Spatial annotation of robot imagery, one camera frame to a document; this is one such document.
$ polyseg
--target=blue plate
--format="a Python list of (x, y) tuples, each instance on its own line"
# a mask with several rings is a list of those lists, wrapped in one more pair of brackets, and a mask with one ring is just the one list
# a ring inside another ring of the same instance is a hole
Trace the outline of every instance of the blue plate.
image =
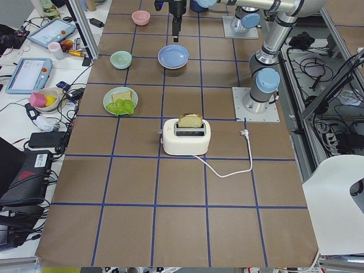
[(171, 44), (158, 53), (158, 62), (165, 68), (178, 69), (188, 61), (188, 51), (182, 45)]

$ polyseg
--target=yellow fruit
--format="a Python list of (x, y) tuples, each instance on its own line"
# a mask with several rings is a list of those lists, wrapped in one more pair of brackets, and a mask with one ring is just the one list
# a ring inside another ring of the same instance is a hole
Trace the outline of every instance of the yellow fruit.
[(53, 96), (46, 96), (45, 98), (47, 99), (47, 102), (45, 103), (45, 107), (51, 106), (56, 101), (56, 98)]

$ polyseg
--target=tablet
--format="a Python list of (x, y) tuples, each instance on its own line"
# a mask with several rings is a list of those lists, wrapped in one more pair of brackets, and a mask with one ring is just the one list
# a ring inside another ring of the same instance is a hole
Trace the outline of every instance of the tablet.
[(30, 33), (28, 39), (32, 42), (47, 47), (49, 43), (60, 42), (75, 31), (76, 26), (55, 18), (38, 30)]
[(52, 69), (49, 58), (21, 58), (5, 89), (9, 94), (31, 94), (41, 90)]

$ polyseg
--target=metal mounting plate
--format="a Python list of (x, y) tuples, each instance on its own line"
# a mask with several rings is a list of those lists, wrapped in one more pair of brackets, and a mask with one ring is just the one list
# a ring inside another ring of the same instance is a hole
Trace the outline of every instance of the metal mounting plate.
[(243, 98), (245, 94), (250, 92), (251, 88), (233, 87), (233, 98), (235, 107), (235, 117), (237, 120), (247, 122), (279, 122), (277, 107), (275, 104), (269, 104), (267, 110), (262, 114), (254, 114), (249, 112), (243, 106)]
[(235, 32), (231, 29), (230, 24), (234, 20), (233, 16), (223, 16), (222, 21), (224, 25), (225, 38), (235, 39), (259, 39), (258, 30), (253, 27), (246, 32)]

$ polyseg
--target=lettuce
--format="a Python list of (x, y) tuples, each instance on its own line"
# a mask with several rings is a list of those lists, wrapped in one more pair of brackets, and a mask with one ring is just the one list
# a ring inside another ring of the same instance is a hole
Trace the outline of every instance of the lettuce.
[(125, 114), (132, 115), (134, 113), (134, 103), (131, 100), (117, 99), (115, 102), (106, 105), (106, 109), (116, 116)]

